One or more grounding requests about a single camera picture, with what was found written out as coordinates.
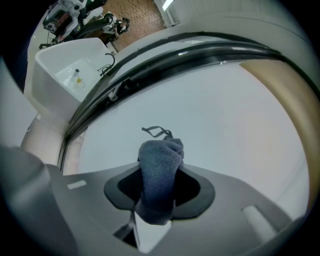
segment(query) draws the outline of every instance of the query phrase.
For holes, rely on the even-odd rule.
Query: dark opening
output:
[[[133,230],[131,230],[131,232],[122,241],[135,248],[138,248]]]
[[[119,190],[137,203],[143,190],[141,169],[135,171],[118,183]],[[177,170],[174,182],[175,205],[182,205],[195,198],[200,192],[200,184],[181,170]]]

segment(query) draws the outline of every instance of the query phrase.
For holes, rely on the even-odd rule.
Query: small bottle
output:
[[[72,75],[72,76],[73,76],[74,78],[77,78],[77,77],[79,76],[79,71],[80,71],[79,69],[76,69],[76,70],[73,72],[73,75]]]

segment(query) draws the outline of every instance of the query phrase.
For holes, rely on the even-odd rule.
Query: beige plastic panel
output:
[[[320,188],[320,103],[307,82],[282,61],[248,60],[240,65],[277,98],[299,134],[308,165],[310,209]]]

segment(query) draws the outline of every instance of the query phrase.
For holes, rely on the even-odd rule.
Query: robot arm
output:
[[[87,0],[58,0],[43,21],[43,27],[63,41],[78,26],[80,10]]]

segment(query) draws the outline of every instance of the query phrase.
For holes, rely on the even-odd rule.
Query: gray plastic panel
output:
[[[298,218],[283,230],[269,242],[243,254],[242,256],[271,256],[274,255],[286,241],[299,229],[302,225],[304,218]]]
[[[81,255],[143,255],[112,235],[128,223],[130,211],[115,208],[104,195],[106,181],[131,168],[138,169],[139,163],[71,176],[50,171],[54,195]],[[179,168],[208,179],[215,188],[215,200],[199,217],[173,221],[169,232],[149,253],[151,256],[233,256],[260,246],[242,212],[250,205],[256,206],[277,231],[291,223],[273,202],[241,180],[187,164]],[[82,180],[86,185],[68,189],[67,184]]]
[[[23,230],[54,255],[78,255],[75,239],[53,195],[47,167],[18,147],[0,146],[0,156],[1,192]]]

